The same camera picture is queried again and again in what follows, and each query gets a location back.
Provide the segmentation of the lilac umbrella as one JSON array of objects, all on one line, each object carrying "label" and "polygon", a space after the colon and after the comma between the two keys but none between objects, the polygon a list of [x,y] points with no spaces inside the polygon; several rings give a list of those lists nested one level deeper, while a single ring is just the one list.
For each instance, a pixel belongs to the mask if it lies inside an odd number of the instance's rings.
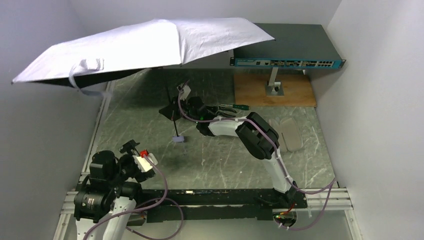
[{"label": "lilac umbrella", "polygon": [[105,91],[89,87],[271,40],[242,17],[152,19],[52,45],[12,82],[66,86],[104,97]]}]

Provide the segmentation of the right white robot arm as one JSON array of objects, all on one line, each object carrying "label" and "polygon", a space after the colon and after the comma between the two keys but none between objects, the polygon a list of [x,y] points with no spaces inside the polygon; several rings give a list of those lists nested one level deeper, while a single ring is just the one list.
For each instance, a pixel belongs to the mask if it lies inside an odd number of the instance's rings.
[{"label": "right white robot arm", "polygon": [[287,202],[294,198],[298,189],[282,161],[278,132],[258,113],[237,117],[235,109],[205,105],[199,96],[187,100],[174,97],[158,112],[173,122],[180,118],[195,122],[204,136],[239,138],[248,152],[263,163],[279,196]]}]

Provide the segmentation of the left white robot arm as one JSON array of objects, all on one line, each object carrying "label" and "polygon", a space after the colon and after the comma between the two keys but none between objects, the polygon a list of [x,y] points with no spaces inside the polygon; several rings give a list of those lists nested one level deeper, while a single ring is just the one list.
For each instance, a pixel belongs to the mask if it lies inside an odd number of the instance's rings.
[{"label": "left white robot arm", "polygon": [[92,156],[89,175],[74,197],[74,217],[79,240],[120,240],[130,210],[142,202],[141,183],[155,176],[158,161],[147,150],[138,151],[134,140],[121,148],[117,158],[111,150]]}]

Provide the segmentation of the pink umbrella case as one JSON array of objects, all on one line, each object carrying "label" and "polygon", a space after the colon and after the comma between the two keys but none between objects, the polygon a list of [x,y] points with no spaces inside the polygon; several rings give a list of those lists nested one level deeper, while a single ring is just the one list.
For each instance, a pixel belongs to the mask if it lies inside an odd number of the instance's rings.
[{"label": "pink umbrella case", "polygon": [[282,153],[296,152],[303,147],[303,140],[293,117],[286,117],[280,121],[268,120],[269,125],[278,133],[279,149]]}]

